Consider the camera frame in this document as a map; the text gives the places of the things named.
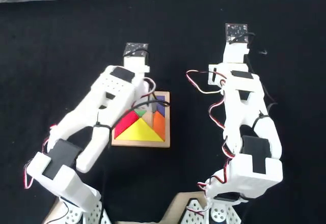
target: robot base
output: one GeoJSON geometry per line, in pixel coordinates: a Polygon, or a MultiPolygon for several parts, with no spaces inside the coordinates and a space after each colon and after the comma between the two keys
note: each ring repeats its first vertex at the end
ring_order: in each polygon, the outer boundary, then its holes
{"type": "MultiPolygon", "coordinates": [[[[95,209],[92,212],[82,212],[80,208],[65,202],[69,208],[69,211],[67,215],[65,215],[63,218],[53,221],[51,223],[53,224],[98,224],[100,214],[101,214],[101,208],[102,203],[101,201],[98,202],[95,209]]],[[[101,220],[101,224],[111,224],[110,219],[107,216],[107,213],[104,209],[103,212],[103,218],[101,220]]]]}
{"type": "MultiPolygon", "coordinates": [[[[187,207],[196,211],[203,209],[197,199],[190,199],[187,207]]],[[[202,212],[202,214],[205,215],[206,221],[200,214],[196,214],[185,209],[182,217],[180,218],[179,224],[241,223],[241,219],[231,205],[213,204],[208,211],[202,212]]]]}

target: black cloth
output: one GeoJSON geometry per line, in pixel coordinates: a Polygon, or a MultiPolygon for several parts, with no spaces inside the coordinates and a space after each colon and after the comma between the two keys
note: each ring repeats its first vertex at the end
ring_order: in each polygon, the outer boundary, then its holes
{"type": "MultiPolygon", "coordinates": [[[[122,64],[126,42],[150,44],[149,76],[158,90],[171,92],[171,147],[112,147],[79,175],[100,190],[102,168],[108,167],[104,205],[112,220],[159,221],[176,193],[198,190],[196,182],[225,161],[222,132],[207,114],[220,96],[199,93],[184,74],[221,61],[229,22],[247,23],[257,36],[249,57],[279,103],[270,116],[283,146],[284,180],[254,201],[246,223],[321,223],[325,8],[326,0],[1,4],[2,222],[40,223],[46,216],[54,197],[37,182],[23,190],[23,165],[40,151],[49,126],[78,105],[105,67],[122,64]]],[[[208,89],[207,75],[194,79],[208,89]]],[[[213,113],[225,118],[222,107],[213,113]]],[[[84,147],[90,132],[70,141],[84,147]]]]}

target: purple piece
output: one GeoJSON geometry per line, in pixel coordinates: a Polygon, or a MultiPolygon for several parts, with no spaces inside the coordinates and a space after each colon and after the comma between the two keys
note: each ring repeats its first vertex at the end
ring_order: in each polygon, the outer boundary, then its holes
{"type": "MultiPolygon", "coordinates": [[[[156,96],[157,99],[159,100],[164,100],[165,101],[165,96],[156,96]]],[[[161,104],[157,104],[157,111],[165,117],[165,107],[163,107],[161,104]]]]}

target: red triangle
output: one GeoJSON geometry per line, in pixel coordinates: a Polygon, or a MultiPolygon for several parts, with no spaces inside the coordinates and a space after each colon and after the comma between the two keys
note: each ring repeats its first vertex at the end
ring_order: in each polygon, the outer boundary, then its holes
{"type": "Polygon", "coordinates": [[[139,116],[134,111],[131,111],[124,118],[122,118],[122,120],[117,124],[114,130],[114,139],[116,139],[117,136],[124,132],[125,129],[135,123],[138,119],[139,116]]]}

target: white robotic arm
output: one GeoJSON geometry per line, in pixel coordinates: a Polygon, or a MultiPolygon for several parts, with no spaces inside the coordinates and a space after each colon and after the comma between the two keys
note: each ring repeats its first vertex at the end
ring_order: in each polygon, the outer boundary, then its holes
{"type": "MultiPolygon", "coordinates": [[[[130,49],[134,44],[127,44],[130,49]]],[[[108,66],[91,86],[81,103],[69,112],[50,131],[47,154],[38,152],[26,171],[42,186],[61,199],[91,212],[100,199],[100,193],[84,184],[71,167],[88,172],[109,142],[110,129],[133,106],[147,99],[149,84],[144,81],[149,67],[145,64],[147,53],[141,51],[124,58],[124,67],[108,66]],[[68,142],[68,138],[84,127],[93,127],[90,142],[84,150],[68,142]]],[[[143,105],[151,109],[150,104],[143,105]]]]}
{"type": "Polygon", "coordinates": [[[223,169],[198,183],[205,191],[205,210],[210,210],[205,212],[205,224],[211,223],[210,218],[224,222],[227,206],[257,198],[283,179],[282,146],[267,113],[264,89],[259,76],[243,62],[249,53],[249,35],[254,34],[248,33],[247,25],[226,24],[223,62],[209,65],[208,84],[219,86],[224,96],[226,120],[220,127],[224,129],[222,150],[229,159],[223,169]],[[241,125],[251,127],[258,137],[241,136],[241,125]]]}

